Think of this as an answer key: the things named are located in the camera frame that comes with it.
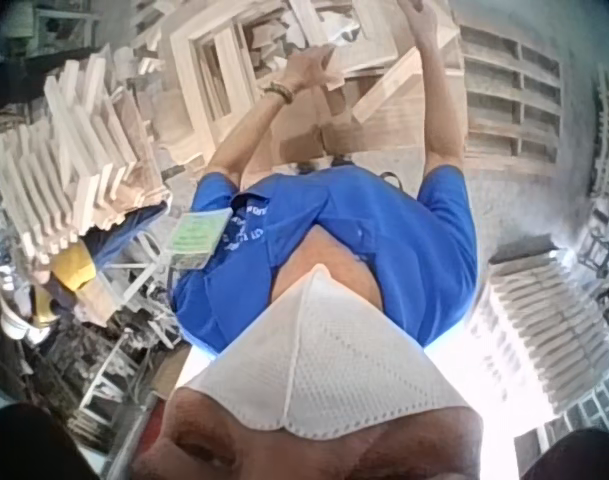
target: wristband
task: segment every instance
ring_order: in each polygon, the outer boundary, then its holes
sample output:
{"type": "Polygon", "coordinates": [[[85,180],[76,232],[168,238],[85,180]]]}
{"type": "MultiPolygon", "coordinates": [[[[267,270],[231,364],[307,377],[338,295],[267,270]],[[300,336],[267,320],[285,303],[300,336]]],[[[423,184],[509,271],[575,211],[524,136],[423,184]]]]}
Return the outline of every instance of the wristband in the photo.
{"type": "Polygon", "coordinates": [[[287,105],[293,103],[295,99],[295,94],[286,88],[284,85],[280,85],[279,83],[271,82],[271,84],[264,89],[264,93],[273,92],[280,95],[287,105]]]}

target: man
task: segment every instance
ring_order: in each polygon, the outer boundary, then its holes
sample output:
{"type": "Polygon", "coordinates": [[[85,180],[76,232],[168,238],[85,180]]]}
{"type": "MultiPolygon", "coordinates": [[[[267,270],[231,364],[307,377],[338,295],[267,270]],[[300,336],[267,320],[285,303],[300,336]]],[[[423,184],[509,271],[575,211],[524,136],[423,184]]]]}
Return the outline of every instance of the man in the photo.
{"type": "Polygon", "coordinates": [[[224,141],[193,209],[234,214],[174,301],[193,343],[219,354],[165,412],[142,479],[476,478],[482,425],[422,351],[475,289],[463,136],[435,12],[398,0],[424,69],[418,200],[354,166],[240,178],[280,109],[329,75],[325,47],[284,76],[224,141]]]}

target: face mask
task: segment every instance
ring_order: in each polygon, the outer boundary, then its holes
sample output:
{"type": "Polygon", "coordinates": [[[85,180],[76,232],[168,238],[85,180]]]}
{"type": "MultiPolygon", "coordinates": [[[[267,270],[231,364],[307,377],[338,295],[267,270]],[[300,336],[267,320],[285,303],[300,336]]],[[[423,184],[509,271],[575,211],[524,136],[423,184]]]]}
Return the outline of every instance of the face mask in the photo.
{"type": "Polygon", "coordinates": [[[186,386],[250,429],[311,440],[466,406],[415,340],[322,265],[186,386]]]}

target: blue shirt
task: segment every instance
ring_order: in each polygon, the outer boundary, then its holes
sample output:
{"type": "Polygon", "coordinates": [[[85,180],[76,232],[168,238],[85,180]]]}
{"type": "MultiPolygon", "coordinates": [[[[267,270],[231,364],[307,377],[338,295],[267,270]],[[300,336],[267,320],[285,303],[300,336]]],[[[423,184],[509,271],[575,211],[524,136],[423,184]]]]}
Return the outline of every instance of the blue shirt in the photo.
{"type": "Polygon", "coordinates": [[[221,352],[268,307],[277,271],[316,224],[369,266],[384,313],[420,345],[470,306],[475,227],[456,168],[434,170],[417,200],[355,166],[272,175],[244,193],[222,174],[206,175],[192,211],[227,207],[234,215],[213,258],[185,273],[173,294],[182,330],[198,346],[221,352]]]}

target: dark hair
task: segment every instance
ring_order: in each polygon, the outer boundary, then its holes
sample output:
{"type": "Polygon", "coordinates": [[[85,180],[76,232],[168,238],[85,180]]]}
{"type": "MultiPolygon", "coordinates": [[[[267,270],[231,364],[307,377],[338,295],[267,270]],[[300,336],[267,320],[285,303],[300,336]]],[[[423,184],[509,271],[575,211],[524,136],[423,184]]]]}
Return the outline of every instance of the dark hair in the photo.
{"type": "Polygon", "coordinates": [[[98,480],[73,438],[51,415],[28,404],[0,410],[0,480],[98,480]]]}

